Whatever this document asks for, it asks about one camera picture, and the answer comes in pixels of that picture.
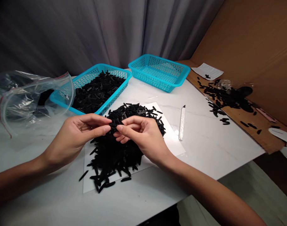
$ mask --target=teal basket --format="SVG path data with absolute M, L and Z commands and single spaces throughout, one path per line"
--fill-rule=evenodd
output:
M 89 68 L 85 72 L 81 73 L 77 77 L 75 77 L 72 82 L 75 88 L 80 88 L 87 83 L 90 83 L 94 78 L 96 78 L 102 71 L 109 71 L 110 74 L 115 75 L 116 77 L 124 78 L 125 81 L 120 85 L 120 87 L 110 96 L 110 98 L 96 111 L 95 114 L 104 115 L 109 107 L 113 104 L 113 102 L 117 99 L 117 97 L 122 93 L 122 91 L 128 86 L 128 82 L 132 77 L 132 73 L 130 71 L 110 66 L 107 64 L 96 64 L 93 67 Z M 68 106 L 63 102 L 64 96 L 62 96 L 61 92 L 53 92 L 50 95 L 50 100 L 63 108 L 67 108 Z M 84 115 L 85 113 L 73 108 L 69 107 L 69 110 L 77 115 Z
M 144 54 L 129 63 L 134 78 L 155 86 L 167 93 L 181 86 L 190 72 L 184 64 Z

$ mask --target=ziplock bag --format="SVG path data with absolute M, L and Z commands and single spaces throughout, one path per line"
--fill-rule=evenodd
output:
M 56 90 L 67 108 L 49 100 Z M 63 115 L 74 97 L 75 88 L 68 72 L 58 78 L 20 71 L 0 73 L 0 122 L 10 137 L 29 133 Z

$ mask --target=gray curtain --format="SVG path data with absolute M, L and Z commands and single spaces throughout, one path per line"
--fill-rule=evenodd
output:
M 3 0 L 0 72 L 78 75 L 149 53 L 189 59 L 224 0 Z

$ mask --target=white table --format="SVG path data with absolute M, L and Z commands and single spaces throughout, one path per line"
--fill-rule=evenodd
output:
M 264 153 L 264 150 L 231 121 L 224 126 L 205 97 L 187 80 L 172 93 L 131 78 L 110 107 L 125 103 L 157 102 L 178 134 L 181 107 L 186 105 L 179 159 L 219 179 Z M 0 131 L 0 172 L 41 154 L 61 127 L 46 126 L 36 136 L 9 140 Z M 83 194 L 78 182 L 84 169 L 84 152 L 65 169 L 48 176 L 42 185 L 12 201 L 0 211 L 2 225 L 130 225 L 134 226 L 186 198 L 164 172 L 151 167 L 132 175 L 132 181 L 116 183 L 100 194 Z

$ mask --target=fingernail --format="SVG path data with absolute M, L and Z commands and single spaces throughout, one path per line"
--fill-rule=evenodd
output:
M 118 131 L 122 130 L 122 125 L 117 125 L 117 130 Z
M 103 128 L 103 130 L 104 130 L 105 133 L 109 132 L 110 129 L 111 129 L 111 127 L 110 127 L 109 125 L 106 125 L 106 126 Z

